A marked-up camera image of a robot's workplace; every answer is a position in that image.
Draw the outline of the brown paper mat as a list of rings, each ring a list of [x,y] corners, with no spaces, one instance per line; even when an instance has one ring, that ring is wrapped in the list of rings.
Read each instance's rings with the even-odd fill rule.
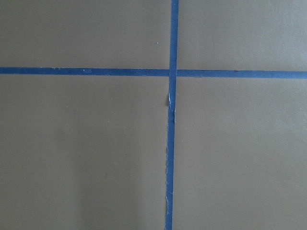
[[[3,0],[3,230],[304,230],[304,0]]]

